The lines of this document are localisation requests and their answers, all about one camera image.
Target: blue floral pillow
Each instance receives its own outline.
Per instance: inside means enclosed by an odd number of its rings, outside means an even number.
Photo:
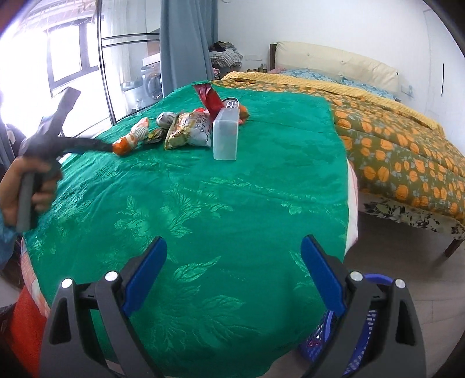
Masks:
[[[375,95],[378,95],[384,98],[389,98],[391,100],[395,100],[395,96],[391,92],[388,92],[381,88],[376,88],[370,84],[364,84],[359,81],[349,80],[349,79],[346,79],[345,77],[342,78],[341,84],[348,85],[350,87],[364,89],[365,91],[373,93]]]
[[[287,69],[286,71],[281,72],[281,75],[299,77],[301,79],[323,80],[323,81],[329,81],[331,83],[339,83],[338,81],[331,79],[330,77],[326,75],[309,70],[307,68]]]

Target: cream headboard cushion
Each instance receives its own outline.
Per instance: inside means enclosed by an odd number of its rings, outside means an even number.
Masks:
[[[395,68],[337,48],[303,42],[278,42],[275,63],[276,68],[308,68],[330,77],[345,76],[394,94],[399,92],[399,75]]]

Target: silver screw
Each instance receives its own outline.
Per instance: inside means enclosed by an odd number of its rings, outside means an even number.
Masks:
[[[363,275],[362,275],[362,273],[357,272],[356,270],[354,270],[353,272],[350,273],[350,278],[353,279],[356,282],[360,282],[361,280],[363,280]]]
[[[73,280],[70,278],[65,278],[63,281],[61,281],[61,287],[63,289],[67,289],[73,284]]]
[[[406,287],[406,284],[405,284],[405,281],[404,280],[401,280],[400,278],[398,278],[396,280],[396,286],[399,288],[399,289],[403,289]]]
[[[105,279],[108,281],[108,282],[112,282],[114,281],[115,279],[118,278],[118,273],[115,272],[114,270],[108,272],[107,274],[105,274]]]

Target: red package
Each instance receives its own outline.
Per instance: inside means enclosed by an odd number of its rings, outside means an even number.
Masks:
[[[223,101],[221,101],[218,93],[216,93],[210,83],[193,84],[192,86],[197,91],[200,101],[202,101],[202,104],[207,108],[213,121],[219,111],[225,107]]]

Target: green tablecloth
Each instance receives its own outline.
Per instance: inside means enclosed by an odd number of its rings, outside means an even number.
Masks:
[[[51,303],[63,278],[100,279],[163,236],[168,260],[131,318],[143,344],[169,376],[256,377],[323,313],[299,245],[312,233],[342,259],[347,163],[325,100],[215,89],[251,113],[237,161],[189,146],[74,156],[57,200],[26,241]],[[101,137],[112,142],[142,116],[200,105],[184,87]],[[97,332],[108,352],[102,325]]]

